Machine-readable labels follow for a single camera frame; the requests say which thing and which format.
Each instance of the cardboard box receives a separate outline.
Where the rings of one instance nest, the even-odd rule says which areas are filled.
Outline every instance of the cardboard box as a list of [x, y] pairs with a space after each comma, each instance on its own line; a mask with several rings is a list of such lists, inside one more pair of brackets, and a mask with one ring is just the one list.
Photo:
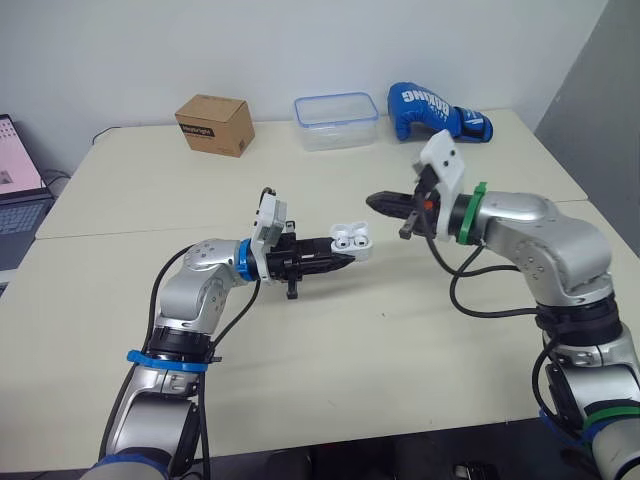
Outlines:
[[239, 157], [255, 136], [244, 100], [196, 95], [176, 112], [192, 150]]

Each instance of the plastic container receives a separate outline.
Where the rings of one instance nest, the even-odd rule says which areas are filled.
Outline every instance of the plastic container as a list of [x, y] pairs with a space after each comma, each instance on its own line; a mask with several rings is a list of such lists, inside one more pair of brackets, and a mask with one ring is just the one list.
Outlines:
[[305, 150], [357, 147], [376, 140], [378, 110], [364, 92], [301, 97], [293, 107]]

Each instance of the blue boxing glove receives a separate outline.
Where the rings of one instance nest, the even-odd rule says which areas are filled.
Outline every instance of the blue boxing glove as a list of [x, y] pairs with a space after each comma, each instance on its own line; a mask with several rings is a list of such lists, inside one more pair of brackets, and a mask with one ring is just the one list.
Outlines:
[[488, 142], [493, 135], [491, 120], [480, 112], [451, 106], [415, 83], [392, 85], [387, 103], [398, 140], [409, 138], [412, 122], [421, 122], [436, 132], [449, 130], [452, 137], [468, 142]]

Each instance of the green ring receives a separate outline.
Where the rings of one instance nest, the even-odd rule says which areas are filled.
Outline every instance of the green ring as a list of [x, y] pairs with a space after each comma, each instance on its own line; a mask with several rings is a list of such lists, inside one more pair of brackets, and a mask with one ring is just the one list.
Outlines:
[[471, 200], [469, 200], [469, 205], [467, 205], [467, 210], [464, 212], [464, 218], [462, 219], [460, 232], [458, 232], [458, 243], [462, 245], [469, 245], [469, 231], [471, 230], [471, 225], [473, 225], [473, 220], [476, 218], [480, 200], [482, 200], [485, 193], [487, 193], [487, 182], [480, 182], [473, 191]]
[[597, 412], [589, 415], [583, 425], [582, 429], [586, 430], [591, 425], [601, 420], [606, 420], [607, 418], [612, 417], [639, 417], [640, 416], [640, 407], [611, 407], [605, 408], [604, 410], [598, 410]]

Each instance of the white table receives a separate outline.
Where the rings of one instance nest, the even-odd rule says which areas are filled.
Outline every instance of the white table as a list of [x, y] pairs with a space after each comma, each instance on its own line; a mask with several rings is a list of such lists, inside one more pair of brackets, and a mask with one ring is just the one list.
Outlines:
[[[512, 111], [486, 114], [494, 124], [493, 139], [460, 145], [468, 188], [485, 180], [492, 190], [536, 192], [554, 201], [587, 198]], [[266, 185], [290, 200], [301, 221], [314, 214], [324, 225], [339, 213], [361, 219], [370, 213], [364, 204], [370, 193], [410, 189], [410, 165], [426, 138], [399, 143], [383, 117], [373, 145], [306, 152], [290, 122], [255, 127], [256, 138], [240, 158], [190, 150], [177, 126], [107, 132], [37, 237], [226, 226], [251, 215]]]
[[[290, 198], [295, 211], [297, 200]], [[329, 196], [332, 221], [340, 217]], [[622, 318], [640, 345], [640, 263], [587, 201], [562, 211], [601, 228], [614, 250]], [[141, 343], [156, 272], [182, 246], [244, 238], [253, 212], [224, 227], [39, 240], [0, 302], [0, 470], [79, 468], [95, 461], [111, 403]], [[448, 276], [400, 221], [367, 217], [373, 258], [307, 277], [300, 298], [265, 287], [208, 374], [216, 455], [534, 417], [532, 318], [481, 320], [449, 303]], [[322, 233], [305, 222], [301, 237]], [[451, 263], [469, 253], [442, 245]], [[478, 264], [499, 261], [483, 254]], [[532, 305], [521, 276], [461, 282], [478, 309]], [[232, 292], [223, 321], [246, 302]]]

